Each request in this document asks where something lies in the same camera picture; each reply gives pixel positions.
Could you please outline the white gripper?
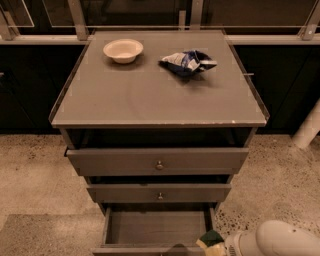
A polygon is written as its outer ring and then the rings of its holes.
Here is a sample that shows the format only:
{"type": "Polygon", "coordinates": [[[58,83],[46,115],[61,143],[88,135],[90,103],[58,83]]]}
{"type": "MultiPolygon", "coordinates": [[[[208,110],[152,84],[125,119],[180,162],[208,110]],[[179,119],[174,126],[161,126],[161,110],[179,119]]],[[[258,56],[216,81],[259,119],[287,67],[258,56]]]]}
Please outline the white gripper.
{"type": "Polygon", "coordinates": [[[225,247],[223,243],[210,246],[206,249],[206,256],[245,256],[244,235],[245,232],[231,234],[225,240],[225,247]]]}

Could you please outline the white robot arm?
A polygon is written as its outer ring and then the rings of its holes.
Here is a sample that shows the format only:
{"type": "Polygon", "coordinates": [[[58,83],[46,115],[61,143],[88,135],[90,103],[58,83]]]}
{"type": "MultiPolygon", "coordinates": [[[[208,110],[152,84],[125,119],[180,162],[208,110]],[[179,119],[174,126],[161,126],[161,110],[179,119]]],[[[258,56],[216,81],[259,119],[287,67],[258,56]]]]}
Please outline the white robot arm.
{"type": "Polygon", "coordinates": [[[320,256],[320,238],[278,220],[239,231],[205,249],[206,256],[320,256]]]}

